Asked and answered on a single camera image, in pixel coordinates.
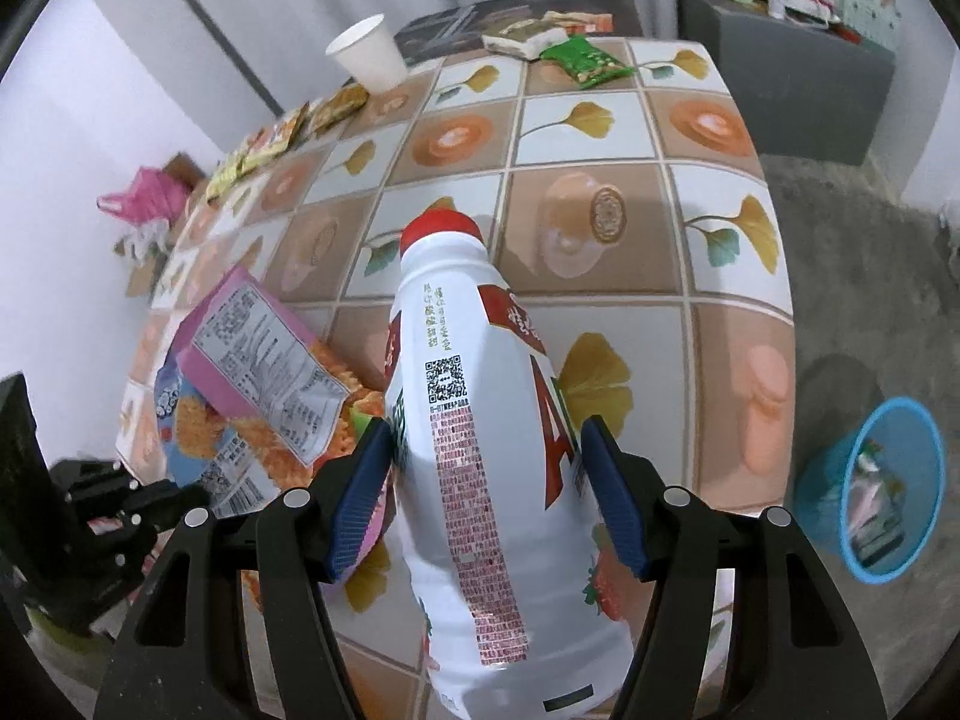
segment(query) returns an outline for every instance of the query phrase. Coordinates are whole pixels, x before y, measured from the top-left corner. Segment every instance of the blue gripper pad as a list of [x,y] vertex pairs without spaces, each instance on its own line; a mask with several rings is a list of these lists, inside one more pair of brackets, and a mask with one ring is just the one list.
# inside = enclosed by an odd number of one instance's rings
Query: blue gripper pad
[[356,469],[331,519],[330,548],[323,561],[323,568],[331,581],[338,581],[357,560],[393,456],[390,426],[382,420],[374,420],[353,450]]
[[634,576],[642,577],[649,562],[644,549],[643,517],[617,468],[614,452],[617,455],[620,452],[602,420],[589,418],[584,422],[580,432],[580,448],[590,486],[600,504],[600,514],[603,514],[610,532],[613,548],[616,549],[616,557]]

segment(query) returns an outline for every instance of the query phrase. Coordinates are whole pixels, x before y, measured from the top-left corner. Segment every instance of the blue trash can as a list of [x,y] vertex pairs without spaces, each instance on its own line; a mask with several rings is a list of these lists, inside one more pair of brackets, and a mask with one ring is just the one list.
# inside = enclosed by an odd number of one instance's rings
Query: blue trash can
[[[847,537],[853,469],[867,439],[882,447],[877,464],[895,474],[905,488],[904,538],[869,567],[861,565]],[[810,541],[843,557],[853,576],[867,584],[883,584],[917,560],[936,524],[945,484],[944,445],[933,417],[917,401],[898,397],[881,404],[858,431],[810,461],[797,481],[793,512]]]

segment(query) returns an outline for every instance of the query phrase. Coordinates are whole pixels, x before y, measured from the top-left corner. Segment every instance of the red bottle cap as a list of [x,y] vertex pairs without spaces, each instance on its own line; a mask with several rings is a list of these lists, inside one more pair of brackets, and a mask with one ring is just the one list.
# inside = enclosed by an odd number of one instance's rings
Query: red bottle cap
[[467,214],[450,208],[434,208],[424,211],[411,223],[403,228],[400,235],[400,256],[421,238],[426,238],[435,232],[463,232],[483,242],[480,228]]

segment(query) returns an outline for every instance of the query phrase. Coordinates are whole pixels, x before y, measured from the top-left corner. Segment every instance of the bottle neck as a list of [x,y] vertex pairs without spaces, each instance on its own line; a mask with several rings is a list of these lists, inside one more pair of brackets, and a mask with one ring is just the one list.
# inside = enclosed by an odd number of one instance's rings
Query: bottle neck
[[421,238],[400,258],[400,272],[407,276],[445,263],[486,265],[490,260],[483,242],[461,232],[438,232]]

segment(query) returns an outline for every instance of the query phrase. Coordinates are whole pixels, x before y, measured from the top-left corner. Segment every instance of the tablecloth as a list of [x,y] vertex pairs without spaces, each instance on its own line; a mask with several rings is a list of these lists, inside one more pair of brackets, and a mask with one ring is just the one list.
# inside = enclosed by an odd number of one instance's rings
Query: tablecloth
[[[237,262],[382,388],[398,235],[445,199],[479,223],[574,421],[601,413],[625,450],[713,507],[781,502],[794,327],[750,137],[702,46],[593,40],[637,74],[583,92],[553,63],[483,50],[429,60],[236,186],[220,210],[200,208],[160,280],[123,397],[117,451],[131,472],[164,475],[152,383],[179,321]],[[606,580],[617,607],[604,613],[636,638],[649,587],[618,563]],[[722,672],[732,582],[721,572],[706,680]],[[449,717],[429,688],[424,617],[392,529],[328,608],[369,717]],[[269,683],[269,664],[258,671]]]

